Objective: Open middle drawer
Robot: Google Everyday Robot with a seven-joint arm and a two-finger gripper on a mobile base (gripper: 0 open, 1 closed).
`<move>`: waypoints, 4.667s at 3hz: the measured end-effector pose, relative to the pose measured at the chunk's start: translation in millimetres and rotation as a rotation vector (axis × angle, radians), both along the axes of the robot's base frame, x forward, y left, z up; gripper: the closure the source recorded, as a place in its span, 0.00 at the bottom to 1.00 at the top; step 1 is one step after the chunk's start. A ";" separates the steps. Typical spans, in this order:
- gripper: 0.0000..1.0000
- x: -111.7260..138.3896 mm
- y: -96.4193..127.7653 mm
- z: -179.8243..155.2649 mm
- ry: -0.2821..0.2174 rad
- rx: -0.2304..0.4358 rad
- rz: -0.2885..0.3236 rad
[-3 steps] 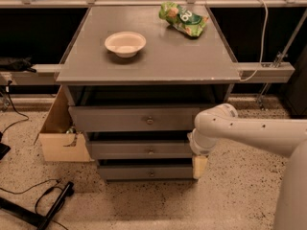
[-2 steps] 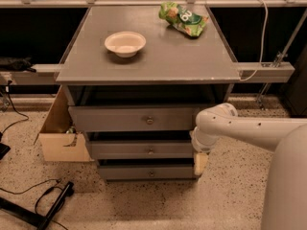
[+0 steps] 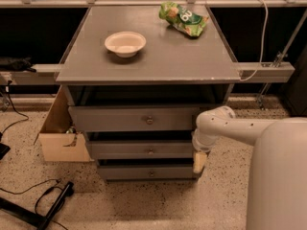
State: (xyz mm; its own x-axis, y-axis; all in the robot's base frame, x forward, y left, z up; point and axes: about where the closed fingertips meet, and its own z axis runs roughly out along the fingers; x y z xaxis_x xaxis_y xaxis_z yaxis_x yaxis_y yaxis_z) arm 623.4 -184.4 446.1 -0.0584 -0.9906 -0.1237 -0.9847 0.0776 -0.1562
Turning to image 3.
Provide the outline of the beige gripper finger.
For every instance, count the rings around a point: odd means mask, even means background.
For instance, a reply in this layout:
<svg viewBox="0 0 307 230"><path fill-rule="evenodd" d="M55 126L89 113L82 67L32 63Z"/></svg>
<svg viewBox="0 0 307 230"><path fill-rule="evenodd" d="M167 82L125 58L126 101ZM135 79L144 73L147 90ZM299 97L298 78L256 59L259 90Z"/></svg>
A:
<svg viewBox="0 0 307 230"><path fill-rule="evenodd" d="M207 162L207 154L202 151L196 151L194 153L194 164L193 164L193 172L194 173L201 173L205 167Z"/></svg>

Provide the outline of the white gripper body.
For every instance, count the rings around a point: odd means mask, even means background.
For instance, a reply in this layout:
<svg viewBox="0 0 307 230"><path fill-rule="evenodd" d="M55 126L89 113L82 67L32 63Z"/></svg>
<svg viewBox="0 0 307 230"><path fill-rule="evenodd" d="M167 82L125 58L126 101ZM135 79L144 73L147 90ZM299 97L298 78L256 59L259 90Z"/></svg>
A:
<svg viewBox="0 0 307 230"><path fill-rule="evenodd" d="M207 134L196 128L192 133L192 145L196 151L210 152L216 145L217 135Z"/></svg>

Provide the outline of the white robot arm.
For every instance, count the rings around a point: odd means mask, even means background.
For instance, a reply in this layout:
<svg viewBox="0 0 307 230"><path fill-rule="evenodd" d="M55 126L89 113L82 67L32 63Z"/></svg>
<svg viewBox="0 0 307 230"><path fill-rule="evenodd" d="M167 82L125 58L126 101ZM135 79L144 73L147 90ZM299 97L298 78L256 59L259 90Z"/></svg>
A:
<svg viewBox="0 0 307 230"><path fill-rule="evenodd" d="M198 115L198 155L221 136L253 147L246 230L307 230L307 119L239 119L228 106Z"/></svg>

